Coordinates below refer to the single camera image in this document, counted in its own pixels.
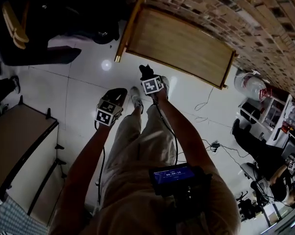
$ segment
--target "white container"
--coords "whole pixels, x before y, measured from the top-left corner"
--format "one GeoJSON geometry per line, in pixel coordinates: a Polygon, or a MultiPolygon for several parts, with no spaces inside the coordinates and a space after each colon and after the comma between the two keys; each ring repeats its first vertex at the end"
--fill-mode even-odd
{"type": "Polygon", "coordinates": [[[234,85],[237,91],[257,101],[260,101],[260,91],[266,88],[265,83],[253,74],[239,74],[235,77],[234,85]]]}

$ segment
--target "person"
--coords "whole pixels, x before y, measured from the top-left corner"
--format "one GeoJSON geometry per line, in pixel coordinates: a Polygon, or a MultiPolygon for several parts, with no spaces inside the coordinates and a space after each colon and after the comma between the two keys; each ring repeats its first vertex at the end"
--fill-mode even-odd
{"type": "MultiPolygon", "coordinates": [[[[239,232],[240,217],[234,196],[219,175],[193,125],[168,101],[169,83],[157,93],[159,108],[174,131],[190,166],[200,166],[213,175],[209,188],[205,223],[199,234],[239,232]]],[[[99,211],[84,226],[83,210],[90,180],[111,130],[99,125],[72,165],[50,234],[175,234],[175,223],[166,212],[170,203],[155,195],[148,170],[173,165],[173,135],[164,125],[155,105],[147,110],[148,121],[141,133],[143,104],[139,90],[130,90],[134,111],[120,123],[102,177],[99,211]]]]}
{"type": "Polygon", "coordinates": [[[245,129],[240,128],[240,120],[236,119],[232,134],[238,145],[257,162],[260,173],[266,179],[262,183],[263,192],[267,192],[270,188],[275,201],[295,208],[295,188],[292,187],[291,175],[287,170],[288,162],[281,156],[283,149],[267,145],[257,139],[249,132],[249,127],[250,125],[245,129]]]}

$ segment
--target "display screen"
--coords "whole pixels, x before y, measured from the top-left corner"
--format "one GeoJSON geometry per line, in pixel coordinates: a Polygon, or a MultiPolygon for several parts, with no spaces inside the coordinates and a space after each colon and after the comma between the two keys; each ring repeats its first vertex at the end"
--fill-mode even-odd
{"type": "Polygon", "coordinates": [[[187,166],[171,170],[158,171],[154,173],[154,178],[158,184],[170,183],[177,180],[194,177],[194,173],[187,166]]]}

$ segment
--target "black clothing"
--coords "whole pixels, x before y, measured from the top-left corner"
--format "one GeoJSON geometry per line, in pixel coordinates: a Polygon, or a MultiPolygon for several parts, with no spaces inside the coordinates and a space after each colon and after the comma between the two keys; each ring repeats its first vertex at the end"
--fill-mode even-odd
{"type": "MultiPolygon", "coordinates": [[[[254,137],[251,133],[243,130],[237,126],[233,129],[233,135],[240,147],[249,153],[258,163],[261,174],[267,179],[274,175],[274,173],[285,164],[285,160],[281,157],[283,149],[267,145],[254,137]]],[[[276,183],[271,186],[271,191],[277,201],[283,201],[288,194],[286,185],[291,184],[291,176],[288,170],[276,180],[276,183]]]]}
{"type": "Polygon", "coordinates": [[[7,97],[9,93],[14,91],[16,88],[15,82],[12,79],[2,79],[0,80],[0,102],[7,97]]]}

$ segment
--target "brick wall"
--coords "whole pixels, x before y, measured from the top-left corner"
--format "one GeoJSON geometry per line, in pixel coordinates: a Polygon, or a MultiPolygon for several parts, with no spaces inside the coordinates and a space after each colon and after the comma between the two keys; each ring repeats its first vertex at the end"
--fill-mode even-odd
{"type": "Polygon", "coordinates": [[[295,97],[295,0],[146,0],[196,24],[239,54],[234,65],[255,69],[295,97]]]}

